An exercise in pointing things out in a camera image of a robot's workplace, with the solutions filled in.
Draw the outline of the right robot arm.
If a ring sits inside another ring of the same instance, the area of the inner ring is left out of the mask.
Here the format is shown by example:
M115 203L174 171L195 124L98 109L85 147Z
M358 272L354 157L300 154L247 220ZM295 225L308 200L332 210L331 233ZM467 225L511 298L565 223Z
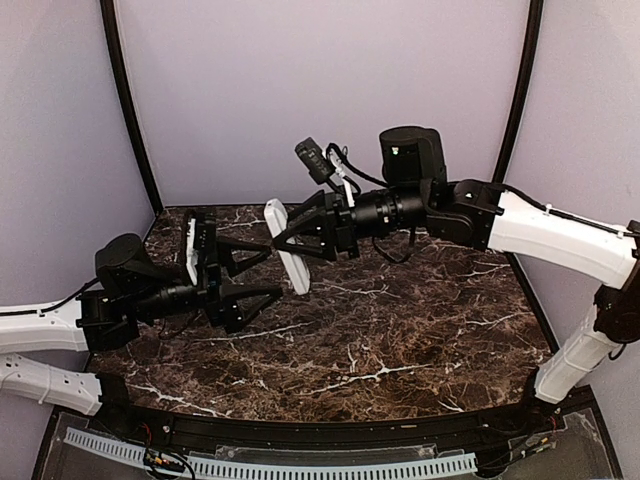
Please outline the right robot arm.
M272 199L264 217L274 247L299 294L310 287L305 258L335 260L359 254L358 243L395 231L425 229L432 237L471 247L535 257L600 282L585 320L534 373L526 399L510 413L521 434L534 432L549 406L603 359L639 338L639 225L596 222L541 204L500 183L449 181L439 133L420 126L383 131L382 178L356 194L345 178L352 170L336 145L312 139L296 146L320 190L294 210Z

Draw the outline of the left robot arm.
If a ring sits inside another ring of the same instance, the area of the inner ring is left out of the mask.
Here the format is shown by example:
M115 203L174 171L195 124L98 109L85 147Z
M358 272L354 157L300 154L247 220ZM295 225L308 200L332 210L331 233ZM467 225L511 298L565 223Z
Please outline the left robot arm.
M218 235L209 215L188 215L179 271L154 263L142 239L122 234L95 255L95 277L69 297L53 303L1 310L1 388L38 403L94 416L120 436L141 427L124 380L111 374L79 373L27 358L45 350L105 352L138 338L142 324L205 314L227 333L245 328L282 296L275 285L229 284L267 260L271 250Z

